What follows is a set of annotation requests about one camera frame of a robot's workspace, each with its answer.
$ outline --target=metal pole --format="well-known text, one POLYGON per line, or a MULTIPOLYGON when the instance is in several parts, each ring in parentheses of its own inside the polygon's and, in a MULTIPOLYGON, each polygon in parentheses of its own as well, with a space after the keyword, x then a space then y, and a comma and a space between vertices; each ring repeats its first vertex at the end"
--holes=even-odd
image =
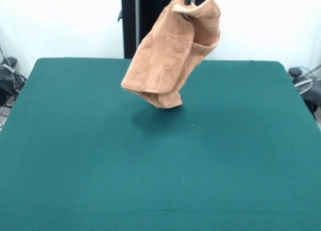
POLYGON ((136 48, 139 46, 140 39, 140 0, 135 0, 135 19, 136 19, 136 48))

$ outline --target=black metal stand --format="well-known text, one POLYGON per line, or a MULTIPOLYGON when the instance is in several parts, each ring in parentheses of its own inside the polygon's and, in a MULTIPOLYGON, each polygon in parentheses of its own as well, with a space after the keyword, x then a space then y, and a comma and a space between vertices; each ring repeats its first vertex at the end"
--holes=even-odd
MULTIPOLYGON (((139 0, 139 26, 136 26, 136 1, 121 0, 122 2, 122 24, 124 41, 124 58, 133 58, 137 48, 137 32, 139 31, 139 42, 150 32, 157 18, 171 0, 139 0)), ((195 0, 200 5, 205 0, 195 0)))

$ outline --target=terry cloth towel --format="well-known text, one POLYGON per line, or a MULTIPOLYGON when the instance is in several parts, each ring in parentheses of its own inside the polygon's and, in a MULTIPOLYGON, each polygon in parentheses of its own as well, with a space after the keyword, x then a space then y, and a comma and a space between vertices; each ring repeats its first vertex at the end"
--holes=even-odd
POLYGON ((171 1, 139 45, 121 87, 158 108, 181 105, 179 90, 218 45, 220 14, 214 0, 199 6, 171 1))

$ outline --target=floor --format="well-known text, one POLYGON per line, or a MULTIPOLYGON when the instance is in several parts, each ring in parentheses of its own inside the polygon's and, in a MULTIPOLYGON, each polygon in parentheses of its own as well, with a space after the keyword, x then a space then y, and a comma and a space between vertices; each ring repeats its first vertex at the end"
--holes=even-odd
MULTIPOLYGON (((0 107, 0 132, 2 131, 2 125, 6 123, 7 117, 10 114, 10 110, 10 108, 0 107)), ((319 108, 316 112, 316 120, 317 125, 321 130, 321 108, 319 108)))

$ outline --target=table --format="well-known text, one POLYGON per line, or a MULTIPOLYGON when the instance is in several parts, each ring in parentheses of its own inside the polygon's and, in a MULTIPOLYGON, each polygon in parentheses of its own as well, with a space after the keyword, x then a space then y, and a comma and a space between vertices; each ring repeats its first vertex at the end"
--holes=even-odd
POLYGON ((0 134, 0 230, 321 230, 321 134, 276 62, 204 61, 184 105, 129 60, 40 59, 0 134))

